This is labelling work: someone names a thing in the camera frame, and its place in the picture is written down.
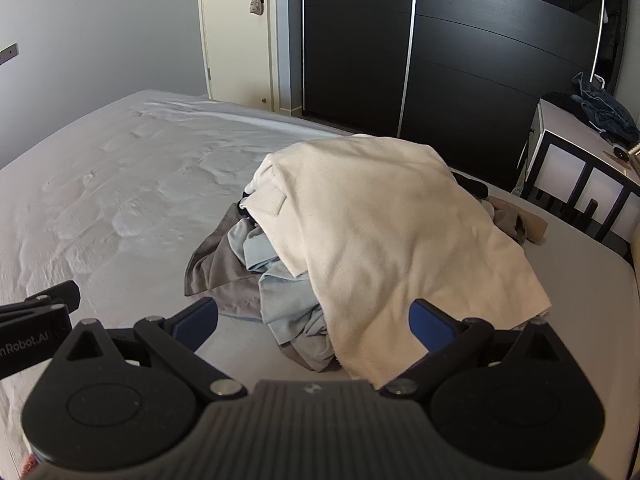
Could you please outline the grey garment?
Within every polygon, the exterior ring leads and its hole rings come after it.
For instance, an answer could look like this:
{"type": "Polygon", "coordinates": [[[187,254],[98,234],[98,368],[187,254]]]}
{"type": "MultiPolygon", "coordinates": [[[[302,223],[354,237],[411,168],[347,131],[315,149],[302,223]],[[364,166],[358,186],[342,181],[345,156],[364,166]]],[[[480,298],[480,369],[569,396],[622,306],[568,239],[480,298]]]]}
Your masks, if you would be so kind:
{"type": "Polygon", "coordinates": [[[260,322],[260,275],[247,270],[229,242],[231,229],[245,220],[232,203],[186,265],[184,296],[213,298],[219,314],[260,322]]]}

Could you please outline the dark blue clothes pile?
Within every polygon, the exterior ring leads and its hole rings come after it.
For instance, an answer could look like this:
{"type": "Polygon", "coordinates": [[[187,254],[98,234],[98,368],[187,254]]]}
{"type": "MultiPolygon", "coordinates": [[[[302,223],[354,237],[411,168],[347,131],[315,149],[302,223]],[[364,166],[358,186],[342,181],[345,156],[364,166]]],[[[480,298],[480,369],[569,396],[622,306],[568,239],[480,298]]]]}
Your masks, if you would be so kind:
{"type": "Polygon", "coordinates": [[[573,84],[576,92],[572,99],[600,133],[605,133],[625,150],[639,143],[639,129],[634,118],[614,96],[597,88],[583,72],[574,76],[573,84]]]}

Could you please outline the cream door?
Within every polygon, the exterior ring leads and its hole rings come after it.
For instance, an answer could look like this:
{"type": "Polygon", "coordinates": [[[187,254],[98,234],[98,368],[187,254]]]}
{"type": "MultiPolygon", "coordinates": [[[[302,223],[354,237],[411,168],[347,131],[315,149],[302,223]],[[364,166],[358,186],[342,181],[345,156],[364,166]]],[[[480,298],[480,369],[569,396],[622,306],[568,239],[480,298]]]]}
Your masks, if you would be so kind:
{"type": "Polygon", "coordinates": [[[250,0],[198,0],[208,96],[248,107],[278,107],[274,90],[274,4],[250,14],[250,0]]]}

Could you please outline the white black side cabinet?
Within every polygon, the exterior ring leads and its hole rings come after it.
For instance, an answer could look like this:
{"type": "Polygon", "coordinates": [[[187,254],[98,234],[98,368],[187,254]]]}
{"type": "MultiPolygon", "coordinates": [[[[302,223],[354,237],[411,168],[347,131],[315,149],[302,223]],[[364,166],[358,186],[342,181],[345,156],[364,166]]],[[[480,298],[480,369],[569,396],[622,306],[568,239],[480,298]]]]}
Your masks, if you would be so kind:
{"type": "Polygon", "coordinates": [[[545,100],[536,106],[516,186],[597,240],[629,243],[639,225],[639,175],[596,130],[545,100]]]}

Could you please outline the cream sweater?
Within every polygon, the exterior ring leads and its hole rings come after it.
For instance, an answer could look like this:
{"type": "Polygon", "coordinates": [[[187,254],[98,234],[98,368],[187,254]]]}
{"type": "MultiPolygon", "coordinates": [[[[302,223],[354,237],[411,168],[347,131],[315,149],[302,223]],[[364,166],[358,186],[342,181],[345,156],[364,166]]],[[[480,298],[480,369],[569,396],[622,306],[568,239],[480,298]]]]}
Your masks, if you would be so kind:
{"type": "Polygon", "coordinates": [[[310,279],[338,362],[375,387],[426,355],[409,328],[414,300],[502,330],[550,308],[523,248],[427,145],[298,142],[264,158],[242,205],[310,279]]]}

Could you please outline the light blue shirt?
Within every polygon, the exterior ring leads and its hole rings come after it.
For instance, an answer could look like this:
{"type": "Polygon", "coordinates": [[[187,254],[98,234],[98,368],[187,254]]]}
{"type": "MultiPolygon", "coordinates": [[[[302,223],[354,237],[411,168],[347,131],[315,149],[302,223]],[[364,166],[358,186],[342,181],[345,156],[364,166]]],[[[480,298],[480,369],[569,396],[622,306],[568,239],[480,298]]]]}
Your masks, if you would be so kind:
{"type": "Polygon", "coordinates": [[[228,242],[257,280],[259,316],[282,352],[314,372],[330,367],[335,352],[308,274],[292,274],[262,228],[247,218],[232,226],[228,242]]]}

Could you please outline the grey bed sheet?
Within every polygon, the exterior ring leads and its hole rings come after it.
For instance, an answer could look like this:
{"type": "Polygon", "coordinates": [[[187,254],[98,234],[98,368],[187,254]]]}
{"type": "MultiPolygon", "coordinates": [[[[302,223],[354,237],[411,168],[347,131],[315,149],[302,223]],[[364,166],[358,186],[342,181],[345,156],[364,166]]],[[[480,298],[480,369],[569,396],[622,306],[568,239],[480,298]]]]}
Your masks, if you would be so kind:
{"type": "MultiPolygon", "coordinates": [[[[264,157],[334,129],[239,105],[145,90],[81,117],[1,171],[1,300],[74,281],[76,320],[128,327],[188,304],[195,248],[264,157]]],[[[547,217],[526,256],[549,323],[605,408],[592,464],[623,479],[639,429],[639,293],[632,266],[547,217]]]]}

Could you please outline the brown garment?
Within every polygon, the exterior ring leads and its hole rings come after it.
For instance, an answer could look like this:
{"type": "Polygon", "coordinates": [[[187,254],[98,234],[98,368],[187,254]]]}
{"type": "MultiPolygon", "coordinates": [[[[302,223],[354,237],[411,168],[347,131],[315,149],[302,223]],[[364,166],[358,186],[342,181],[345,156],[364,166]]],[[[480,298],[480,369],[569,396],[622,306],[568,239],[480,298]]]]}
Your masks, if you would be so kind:
{"type": "Polygon", "coordinates": [[[526,240],[540,244],[544,240],[548,222],[543,218],[497,197],[489,196],[488,203],[494,208],[495,226],[518,244],[526,240]]]}

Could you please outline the black wardrobe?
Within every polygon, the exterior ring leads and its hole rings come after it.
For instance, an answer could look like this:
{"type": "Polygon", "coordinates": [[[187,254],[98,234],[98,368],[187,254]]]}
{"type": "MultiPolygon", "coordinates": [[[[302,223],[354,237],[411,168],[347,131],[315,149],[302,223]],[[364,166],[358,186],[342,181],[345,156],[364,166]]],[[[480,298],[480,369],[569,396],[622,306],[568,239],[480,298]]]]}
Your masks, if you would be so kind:
{"type": "Polygon", "coordinates": [[[303,111],[512,188],[539,100],[615,82],[628,0],[302,0],[303,111]]]}

